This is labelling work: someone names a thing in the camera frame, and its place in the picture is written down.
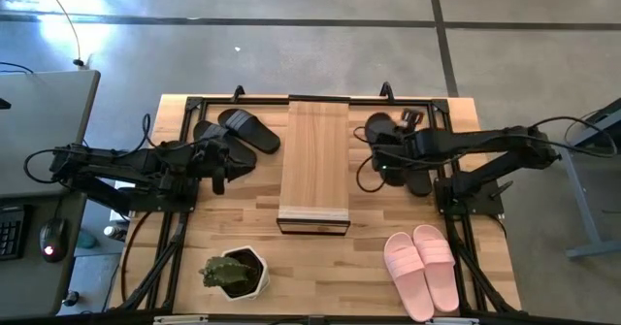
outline pink slide sandal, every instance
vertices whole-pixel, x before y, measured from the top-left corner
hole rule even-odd
[[[441,231],[430,225],[414,229],[414,244],[425,264],[425,278],[436,309],[454,311],[459,307],[453,266],[455,260]]]
[[[431,319],[434,304],[425,283],[425,266],[408,234],[397,233],[388,238],[384,262],[409,316],[421,322]]]

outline potted plant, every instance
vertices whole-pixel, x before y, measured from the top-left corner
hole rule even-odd
[[[270,283],[268,265],[251,246],[222,252],[207,261],[203,285],[219,286],[229,301],[255,299]]]

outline keyboard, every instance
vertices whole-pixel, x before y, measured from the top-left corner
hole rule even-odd
[[[0,207],[0,261],[21,257],[29,209],[24,205]]]

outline succulent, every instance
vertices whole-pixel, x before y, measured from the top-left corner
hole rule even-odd
[[[207,287],[226,286],[238,281],[247,281],[247,272],[251,267],[240,263],[232,257],[212,257],[204,269],[198,271],[203,275],[203,284]]]

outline white pot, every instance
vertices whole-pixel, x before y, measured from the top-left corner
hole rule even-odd
[[[237,300],[242,300],[242,299],[254,300],[270,284],[270,275],[268,274],[268,264],[267,262],[265,262],[263,258],[261,258],[261,256],[254,250],[254,248],[252,248],[252,246],[246,245],[246,246],[226,250],[222,252],[221,256],[226,257],[226,255],[231,252],[244,250],[244,249],[249,249],[259,259],[259,261],[261,262],[261,265],[263,265],[263,273],[261,273],[261,277],[259,278],[259,285],[256,287],[256,290],[254,290],[254,292],[251,292],[247,295],[243,295],[243,296],[236,297],[236,298],[231,298],[226,292],[224,292],[224,290],[221,287],[218,287],[218,289],[220,289],[224,297],[226,297],[226,299],[229,301],[237,301]]]

